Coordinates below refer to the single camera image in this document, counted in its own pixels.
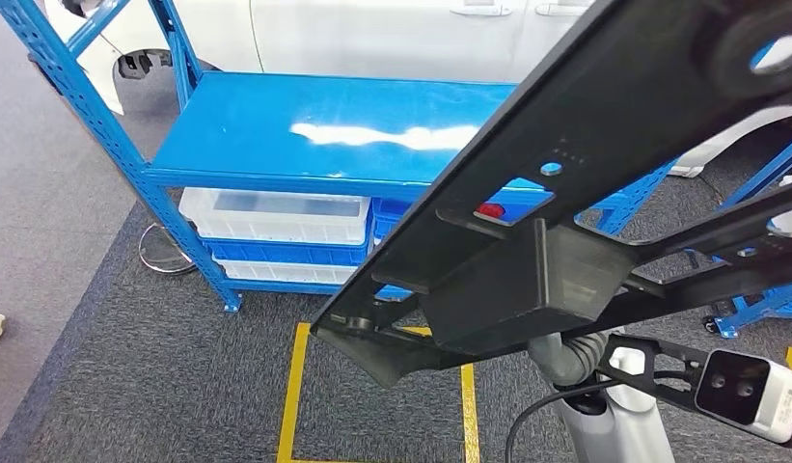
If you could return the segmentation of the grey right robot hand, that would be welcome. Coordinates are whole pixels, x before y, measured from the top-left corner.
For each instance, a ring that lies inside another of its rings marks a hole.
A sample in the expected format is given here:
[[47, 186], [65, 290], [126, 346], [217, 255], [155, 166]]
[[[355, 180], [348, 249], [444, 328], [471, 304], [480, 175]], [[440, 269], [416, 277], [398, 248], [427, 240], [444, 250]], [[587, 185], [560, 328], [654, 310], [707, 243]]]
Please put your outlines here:
[[527, 350], [542, 375], [551, 383], [557, 386], [574, 383], [571, 357], [564, 348], [559, 333], [530, 340]]

